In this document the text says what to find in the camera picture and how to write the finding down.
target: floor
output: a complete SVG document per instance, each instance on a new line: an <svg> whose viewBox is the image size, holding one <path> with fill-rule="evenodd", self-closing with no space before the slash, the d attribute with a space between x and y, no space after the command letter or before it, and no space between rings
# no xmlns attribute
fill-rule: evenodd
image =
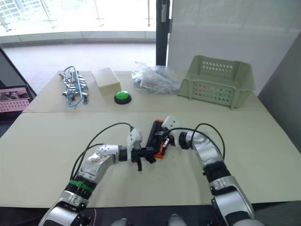
<svg viewBox="0 0 301 226"><path fill-rule="evenodd" d="M135 61L154 65L156 44L88 43L3 48L31 87L39 93L57 71L75 66L79 71L110 67L115 71L136 68Z"/></svg>

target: plastic bag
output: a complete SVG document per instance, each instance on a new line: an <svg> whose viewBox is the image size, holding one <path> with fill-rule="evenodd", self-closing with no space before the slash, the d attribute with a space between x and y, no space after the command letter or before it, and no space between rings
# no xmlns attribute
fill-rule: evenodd
<svg viewBox="0 0 301 226"><path fill-rule="evenodd" d="M181 84L172 69L158 65L151 68L142 62L135 63L142 68L132 73L138 90L153 94L176 94L179 90Z"/></svg>

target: robotic hand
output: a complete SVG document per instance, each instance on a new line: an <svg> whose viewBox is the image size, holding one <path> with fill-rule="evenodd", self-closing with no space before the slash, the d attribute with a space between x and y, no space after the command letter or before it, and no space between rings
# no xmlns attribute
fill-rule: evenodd
<svg viewBox="0 0 301 226"><path fill-rule="evenodd" d="M127 146L101 145L82 165L80 171L70 180L58 200L47 211L39 226L85 226L89 218L83 215L88 199L101 181L106 170L120 161L137 162L142 170L141 158L150 163L155 158L163 158L168 144L181 149L192 148L203 168L214 198L212 205L220 225L227 226L263 226L254 219L253 208L238 185L237 181L223 161L222 155L208 136L180 128L180 123L173 116L165 121L156 120L151 128L146 147L140 143L142 136L137 129L132 129L127 137ZM185 225L181 218L171 217L168 224ZM129 225L125 219L118 220L113 226Z"/></svg>

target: light green basket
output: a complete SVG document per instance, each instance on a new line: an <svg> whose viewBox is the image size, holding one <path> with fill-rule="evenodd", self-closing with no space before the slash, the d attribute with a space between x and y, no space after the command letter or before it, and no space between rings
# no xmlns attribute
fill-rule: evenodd
<svg viewBox="0 0 301 226"><path fill-rule="evenodd" d="M205 56L194 56L179 96L204 100L231 109L241 107L255 83L250 64Z"/></svg>

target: beige table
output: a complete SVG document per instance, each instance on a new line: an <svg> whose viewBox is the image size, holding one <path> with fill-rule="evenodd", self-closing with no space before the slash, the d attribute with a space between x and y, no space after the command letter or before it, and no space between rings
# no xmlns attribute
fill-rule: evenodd
<svg viewBox="0 0 301 226"><path fill-rule="evenodd" d="M153 121L169 114L185 127L199 122L217 127L226 143L226 164L251 202L301 200L301 155L254 95L232 111L183 97L146 95L135 90L130 73L118 73L133 101L117 105L112 96L100 95L91 73L82 74L91 92L88 105L68 108L60 96L63 84L54 77L0 139L0 206L49 207L68 183L75 159L98 131L126 121L142 132L144 145ZM206 130L221 145L216 134ZM125 145L127 135L128 128L118 126L96 142ZM169 147L165 159L143 161L142 172L127 162L112 166L89 206L209 204L207 185L195 154Z"/></svg>
<svg viewBox="0 0 301 226"><path fill-rule="evenodd" d="M90 90L90 100L87 105L79 105L76 109L66 104L62 79L56 75L38 94L24 111L33 112L227 112L232 111L227 106L209 102L189 100L174 95L149 95L142 93L133 85L131 72L115 72L123 90L132 95L132 101L127 105L114 102L114 95L102 96L91 72L80 72L87 81ZM266 111L265 107L252 94L242 108L234 111Z"/></svg>

